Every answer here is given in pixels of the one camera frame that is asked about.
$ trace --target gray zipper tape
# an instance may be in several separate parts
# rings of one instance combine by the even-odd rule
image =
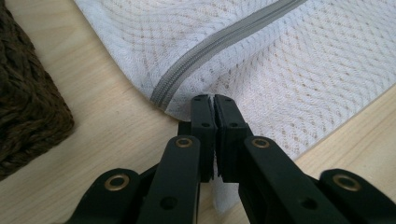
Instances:
[[[297,8],[305,1],[279,0],[209,36],[185,53],[166,71],[154,88],[150,101],[165,110],[181,83],[202,64],[223,49],[260,31],[260,29]]]

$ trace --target metal rivet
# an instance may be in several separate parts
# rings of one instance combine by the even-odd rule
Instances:
[[[255,138],[253,139],[253,141],[251,141],[251,144],[253,144],[253,146],[255,147],[269,147],[270,143],[262,138]]]
[[[192,141],[190,138],[179,138],[176,140],[177,147],[190,147],[192,146]]]
[[[361,184],[348,175],[334,175],[332,181],[339,187],[349,191],[359,191],[361,189]]]
[[[112,183],[114,180],[121,180],[121,184]],[[118,191],[124,189],[129,184],[129,176],[125,174],[113,175],[105,182],[105,188],[110,191]]]

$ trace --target woven basket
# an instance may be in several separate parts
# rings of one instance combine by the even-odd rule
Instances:
[[[35,56],[27,34],[0,0],[0,180],[59,144],[73,117]]]

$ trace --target zipper teeth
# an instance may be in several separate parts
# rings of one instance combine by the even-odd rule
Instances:
[[[206,43],[206,41],[203,41],[203,42],[201,42],[201,44],[198,44],[194,48],[190,49],[184,56],[182,56],[179,59],[179,61],[174,63],[174,65],[171,66],[168,69],[168,71],[161,78],[160,82],[158,83],[158,85],[154,89],[150,100],[156,106],[158,106],[158,107],[160,107],[162,109],[166,109],[166,107],[167,107],[169,102],[165,102],[165,104],[164,104],[164,100],[167,97],[169,97],[168,96],[169,95],[169,91],[172,89],[172,87],[175,85],[175,83],[184,75],[184,73],[189,68],[191,68],[195,63],[197,63],[197,61],[199,61],[200,59],[203,59],[204,56],[206,56],[207,53],[209,53],[211,50],[217,49],[217,47],[219,47],[223,42],[226,42],[228,40],[232,40],[233,38],[241,35],[244,32],[248,32],[248,31],[254,30],[256,27],[260,26],[262,23],[265,23],[266,21],[272,22],[272,21],[276,20],[278,17],[283,16],[284,14],[289,12],[290,10],[294,9],[293,6],[297,7],[303,2],[305,2],[305,0],[289,0],[289,1],[279,0],[278,2],[275,2],[272,5],[268,6],[268,7],[274,7],[271,11],[265,13],[263,16],[261,16],[261,17],[257,18],[256,20],[250,22],[246,26],[237,27],[236,29],[231,30],[231,31],[225,31],[225,32],[228,32],[228,33],[226,33],[225,35],[221,35],[220,37],[218,37],[218,38],[216,38],[214,40],[208,40],[208,41],[206,40],[207,43]],[[262,10],[265,10],[268,7],[262,8],[262,9],[260,9],[259,11],[255,12],[253,14],[261,13]],[[243,24],[243,21],[244,20],[248,20],[249,17],[250,16],[242,19],[241,21],[239,21],[239,22],[237,22],[237,23],[235,23],[235,24],[233,24],[233,25],[231,25],[231,26],[229,26],[227,28],[224,28],[223,31],[226,30],[226,29],[232,29],[235,25],[240,25],[241,23]],[[217,49],[218,50],[217,52],[219,52],[222,49],[225,49],[225,48],[231,46],[231,44],[227,45],[227,46],[224,46],[224,48]]]

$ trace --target light wooden table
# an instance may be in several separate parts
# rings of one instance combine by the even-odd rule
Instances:
[[[73,135],[0,182],[0,223],[62,223],[92,181],[113,168],[141,173],[161,158],[177,121],[148,103],[71,0],[8,0],[76,120]],[[396,201],[396,87],[296,162],[309,175],[344,168]],[[203,184],[200,223],[247,223],[238,204],[218,216]]]

